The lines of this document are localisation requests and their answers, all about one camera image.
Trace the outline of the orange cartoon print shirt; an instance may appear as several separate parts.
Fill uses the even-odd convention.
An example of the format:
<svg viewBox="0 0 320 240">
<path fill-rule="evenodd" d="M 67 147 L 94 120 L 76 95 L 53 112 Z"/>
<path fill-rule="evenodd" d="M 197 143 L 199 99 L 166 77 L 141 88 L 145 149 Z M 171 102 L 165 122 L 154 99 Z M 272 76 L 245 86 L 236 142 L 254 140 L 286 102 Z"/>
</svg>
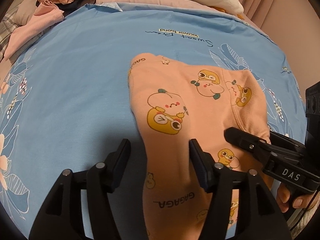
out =
<svg viewBox="0 0 320 240">
<path fill-rule="evenodd" d="M 236 127 L 269 140 L 265 94 L 249 70 L 189 65 L 143 53 L 131 61 L 131 109 L 146 156 L 143 213 L 149 239 L 197 239 L 211 195 L 199 185 L 189 141 L 229 170 L 261 171 L 250 153 L 232 146 Z"/>
</svg>

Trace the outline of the white knit right sleeve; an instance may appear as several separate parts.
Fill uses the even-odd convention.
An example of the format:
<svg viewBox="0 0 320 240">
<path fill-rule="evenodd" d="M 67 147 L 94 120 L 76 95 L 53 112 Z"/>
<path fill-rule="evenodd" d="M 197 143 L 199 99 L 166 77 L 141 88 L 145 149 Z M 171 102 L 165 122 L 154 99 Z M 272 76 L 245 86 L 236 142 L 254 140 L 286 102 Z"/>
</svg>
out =
<svg viewBox="0 0 320 240">
<path fill-rule="evenodd" d="M 289 219 L 287 223 L 291 231 L 292 239 L 296 239 L 296 237 L 303 231 L 303 229 L 307 226 L 308 222 L 310 222 L 310 220 L 312 219 L 318 207 L 319 203 L 317 203 L 314 207 L 308 210 L 298 209 L 293 213 L 293 216 Z"/>
</svg>

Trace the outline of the blue floral bed sheet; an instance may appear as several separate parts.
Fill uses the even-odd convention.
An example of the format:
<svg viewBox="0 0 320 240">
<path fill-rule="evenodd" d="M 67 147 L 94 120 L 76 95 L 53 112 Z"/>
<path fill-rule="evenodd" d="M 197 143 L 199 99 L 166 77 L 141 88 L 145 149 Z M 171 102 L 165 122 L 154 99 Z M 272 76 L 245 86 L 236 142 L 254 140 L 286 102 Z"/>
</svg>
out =
<svg viewBox="0 0 320 240">
<path fill-rule="evenodd" d="M 143 53 L 249 70 L 265 94 L 270 132 L 305 140 L 305 106 L 286 56 L 252 27 L 195 9 L 85 5 L 23 52 L 3 85 L 1 204 L 23 236 L 63 170 L 91 168 L 126 138 L 131 157 L 112 213 L 122 239 L 149 239 L 147 156 L 129 88 L 131 61 Z"/>
</svg>

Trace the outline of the pink curtain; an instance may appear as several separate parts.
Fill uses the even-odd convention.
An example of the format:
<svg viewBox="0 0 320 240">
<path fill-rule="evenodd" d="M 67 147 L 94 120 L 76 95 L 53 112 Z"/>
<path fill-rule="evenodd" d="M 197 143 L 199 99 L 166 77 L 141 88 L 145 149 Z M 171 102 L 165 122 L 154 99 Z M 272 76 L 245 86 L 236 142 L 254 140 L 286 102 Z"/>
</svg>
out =
<svg viewBox="0 0 320 240">
<path fill-rule="evenodd" d="M 286 54 L 301 96 L 319 81 L 319 17 L 308 0 L 240 0 L 245 15 Z"/>
</svg>

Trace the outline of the pink quilt under sheet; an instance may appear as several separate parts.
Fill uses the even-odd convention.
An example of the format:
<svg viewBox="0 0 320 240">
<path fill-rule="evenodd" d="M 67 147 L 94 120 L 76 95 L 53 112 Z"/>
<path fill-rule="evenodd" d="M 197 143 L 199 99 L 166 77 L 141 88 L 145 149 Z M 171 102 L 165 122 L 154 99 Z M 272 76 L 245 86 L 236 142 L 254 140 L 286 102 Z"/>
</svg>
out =
<svg viewBox="0 0 320 240">
<path fill-rule="evenodd" d="M 195 9 L 195 10 L 202 10 L 207 12 L 214 12 L 218 13 L 221 16 L 230 16 L 232 19 L 237 19 L 238 21 L 242 22 L 243 24 L 252 27 L 262 35 L 269 38 L 258 26 L 255 25 L 251 20 L 248 19 L 247 16 L 241 15 L 239 18 L 238 16 L 234 16 L 223 12 L 221 9 L 210 8 L 206 5 L 202 5 L 200 3 L 191 1 L 191 0 L 95 0 L 96 5 L 102 5 L 105 3 L 137 3 L 137 4 L 149 4 L 149 5 L 161 5 L 166 7 L 173 7 L 173 8 L 181 8 L 181 9 Z"/>
</svg>

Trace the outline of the plaid grey blanket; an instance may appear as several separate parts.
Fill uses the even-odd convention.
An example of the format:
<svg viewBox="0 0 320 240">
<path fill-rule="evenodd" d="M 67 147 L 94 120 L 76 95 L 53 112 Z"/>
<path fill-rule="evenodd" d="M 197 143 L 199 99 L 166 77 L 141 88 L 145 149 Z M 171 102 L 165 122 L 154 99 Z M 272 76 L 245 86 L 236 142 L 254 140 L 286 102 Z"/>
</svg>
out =
<svg viewBox="0 0 320 240">
<path fill-rule="evenodd" d="M 1 20 L 1 60 L 8 46 L 12 32 L 27 22 L 36 10 L 37 0 L 14 0 Z"/>
</svg>

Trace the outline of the light pink garment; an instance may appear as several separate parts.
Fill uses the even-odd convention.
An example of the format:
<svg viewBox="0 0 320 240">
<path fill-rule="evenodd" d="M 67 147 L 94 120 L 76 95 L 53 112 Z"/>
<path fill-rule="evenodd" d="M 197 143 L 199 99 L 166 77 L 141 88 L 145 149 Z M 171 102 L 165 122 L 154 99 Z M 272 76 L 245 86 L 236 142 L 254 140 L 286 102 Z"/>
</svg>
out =
<svg viewBox="0 0 320 240">
<path fill-rule="evenodd" d="M 4 53 L 4 59 L 10 59 L 16 51 L 36 35 L 50 26 L 63 21 L 63 13 L 64 11 L 60 10 L 52 1 L 45 0 L 41 2 L 30 21 L 26 25 L 18 27 L 12 32 Z"/>
</svg>

